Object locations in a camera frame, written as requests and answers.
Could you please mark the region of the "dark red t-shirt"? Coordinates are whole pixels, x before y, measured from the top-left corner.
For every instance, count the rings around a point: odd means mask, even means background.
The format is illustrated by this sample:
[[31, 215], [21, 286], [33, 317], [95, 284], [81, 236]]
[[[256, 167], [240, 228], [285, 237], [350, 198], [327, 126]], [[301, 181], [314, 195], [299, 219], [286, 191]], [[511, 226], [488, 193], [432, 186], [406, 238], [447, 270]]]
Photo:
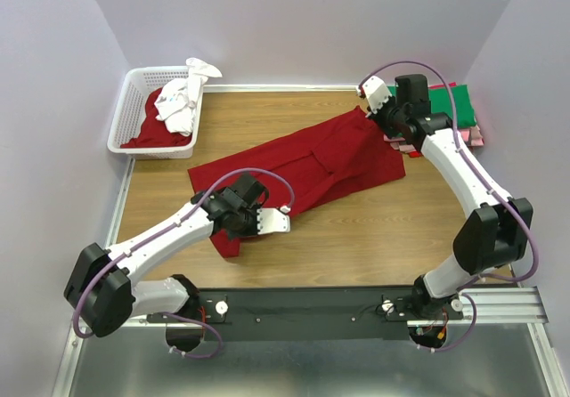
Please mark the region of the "dark red t-shirt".
[[361, 190], [405, 177], [402, 155], [359, 107], [254, 148], [188, 170], [194, 190], [244, 167], [273, 172], [291, 185], [292, 217]]

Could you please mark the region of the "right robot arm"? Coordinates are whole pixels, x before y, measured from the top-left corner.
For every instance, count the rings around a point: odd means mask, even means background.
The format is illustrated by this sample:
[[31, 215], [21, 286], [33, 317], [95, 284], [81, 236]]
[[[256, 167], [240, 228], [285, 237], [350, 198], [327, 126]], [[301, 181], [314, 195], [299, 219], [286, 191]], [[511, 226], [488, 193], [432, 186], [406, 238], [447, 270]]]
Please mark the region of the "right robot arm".
[[429, 160], [466, 216], [452, 243], [452, 254], [413, 284], [411, 311], [427, 319], [481, 274], [524, 255], [533, 207], [496, 184], [460, 138], [452, 119], [444, 112], [433, 112], [425, 76], [397, 77], [394, 91], [372, 76], [362, 83], [360, 92], [369, 103], [366, 117], [386, 135], [401, 135]]

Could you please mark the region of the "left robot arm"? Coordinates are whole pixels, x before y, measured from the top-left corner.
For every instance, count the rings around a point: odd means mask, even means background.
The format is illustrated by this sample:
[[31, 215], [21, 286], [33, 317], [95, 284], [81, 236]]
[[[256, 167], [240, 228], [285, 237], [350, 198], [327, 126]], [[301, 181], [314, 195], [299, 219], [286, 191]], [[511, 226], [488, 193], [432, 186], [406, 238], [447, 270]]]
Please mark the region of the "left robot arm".
[[104, 337], [131, 317], [168, 312], [190, 320], [198, 289], [184, 276], [146, 281], [144, 276], [188, 246], [219, 231], [254, 236], [269, 190], [249, 173], [220, 190], [202, 191], [174, 215], [121, 243], [83, 248], [64, 289], [77, 336]]

